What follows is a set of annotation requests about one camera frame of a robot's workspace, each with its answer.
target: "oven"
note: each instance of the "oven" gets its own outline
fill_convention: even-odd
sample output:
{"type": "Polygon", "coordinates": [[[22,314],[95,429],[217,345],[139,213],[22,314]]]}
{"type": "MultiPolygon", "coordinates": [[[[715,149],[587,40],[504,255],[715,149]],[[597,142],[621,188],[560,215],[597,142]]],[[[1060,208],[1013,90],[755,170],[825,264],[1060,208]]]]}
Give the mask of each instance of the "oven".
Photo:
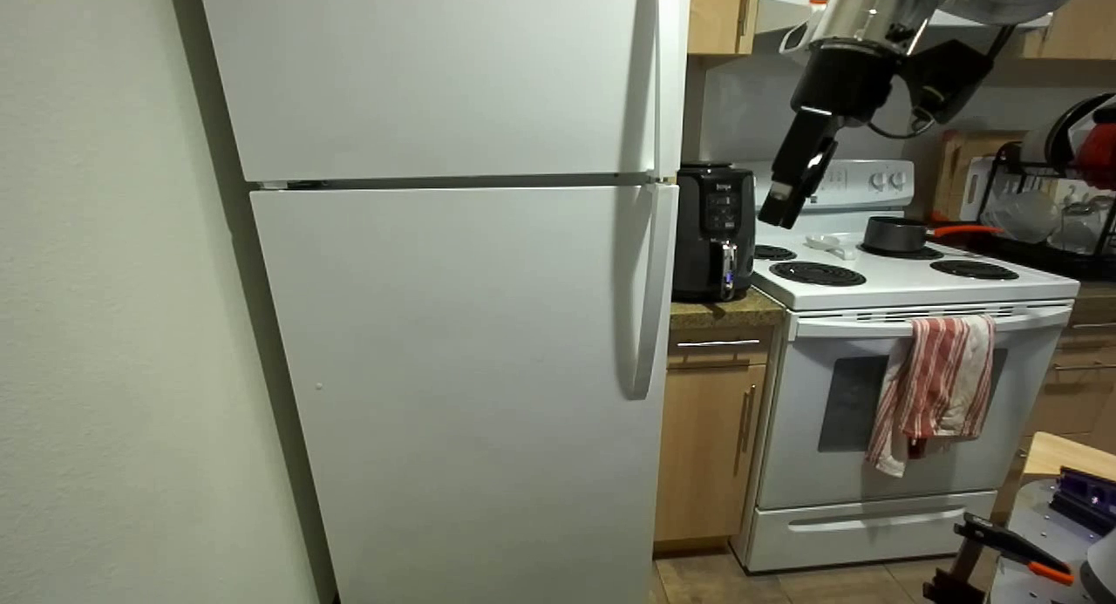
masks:
{"type": "Polygon", "coordinates": [[[749,540],[751,571],[955,553],[968,510],[988,516],[1072,300],[790,313],[767,406],[749,540]],[[912,318],[995,320],[992,395],[979,438],[910,461],[865,462],[888,354],[912,318]]]}

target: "white stove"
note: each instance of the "white stove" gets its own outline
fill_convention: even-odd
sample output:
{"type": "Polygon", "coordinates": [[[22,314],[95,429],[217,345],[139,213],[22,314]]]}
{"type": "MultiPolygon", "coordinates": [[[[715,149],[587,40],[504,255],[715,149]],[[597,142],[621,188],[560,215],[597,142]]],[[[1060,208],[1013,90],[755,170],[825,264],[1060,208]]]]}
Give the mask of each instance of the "white stove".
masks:
{"type": "MultiPolygon", "coordinates": [[[[743,166],[757,174],[758,202],[769,165],[743,166]]],[[[761,256],[793,255],[757,259],[752,275],[789,313],[771,353],[753,502],[732,540],[751,571],[954,553],[953,524],[965,511],[989,516],[1008,472],[1078,282],[933,243],[932,259],[860,250],[868,218],[902,215],[913,185],[910,162],[834,161],[792,230],[757,227],[761,256]],[[828,236],[852,259],[808,246],[808,236],[828,236]],[[959,267],[1003,279],[940,270],[959,267]],[[908,344],[913,318],[973,314],[995,324],[981,435],[910,461],[902,479],[876,471],[864,454],[888,355],[908,344]]]]}

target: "red striped towel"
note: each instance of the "red striped towel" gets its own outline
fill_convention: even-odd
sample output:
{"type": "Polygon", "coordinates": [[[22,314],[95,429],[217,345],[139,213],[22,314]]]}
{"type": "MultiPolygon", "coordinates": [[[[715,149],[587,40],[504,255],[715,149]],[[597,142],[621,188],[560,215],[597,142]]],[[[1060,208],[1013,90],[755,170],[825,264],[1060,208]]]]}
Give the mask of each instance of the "red striped towel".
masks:
{"type": "Polygon", "coordinates": [[[910,345],[896,345],[887,359],[865,457],[896,478],[908,459],[922,457],[927,439],[980,437],[991,396],[990,317],[915,318],[911,325],[910,345]]]}

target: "saucepan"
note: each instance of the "saucepan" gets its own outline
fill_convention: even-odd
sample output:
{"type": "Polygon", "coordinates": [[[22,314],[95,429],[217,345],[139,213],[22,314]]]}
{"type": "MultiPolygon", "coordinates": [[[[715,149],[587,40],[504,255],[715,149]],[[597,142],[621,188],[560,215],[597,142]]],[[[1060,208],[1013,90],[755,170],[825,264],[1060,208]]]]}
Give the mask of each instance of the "saucepan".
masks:
{"type": "Polygon", "coordinates": [[[872,217],[864,230],[864,249],[868,252],[913,253],[926,246],[927,238],[953,233],[1000,233],[998,227],[972,223],[942,223],[932,228],[922,221],[894,217],[872,217]]]}

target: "refrigerator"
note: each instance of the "refrigerator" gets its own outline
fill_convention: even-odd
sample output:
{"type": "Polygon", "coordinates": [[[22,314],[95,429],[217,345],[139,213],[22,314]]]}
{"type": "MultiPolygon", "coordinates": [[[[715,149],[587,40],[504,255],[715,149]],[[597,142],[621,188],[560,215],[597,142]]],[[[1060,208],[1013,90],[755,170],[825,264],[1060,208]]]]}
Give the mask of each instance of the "refrigerator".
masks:
{"type": "Polygon", "coordinates": [[[689,0],[203,0],[343,603],[643,604],[689,0]]]}

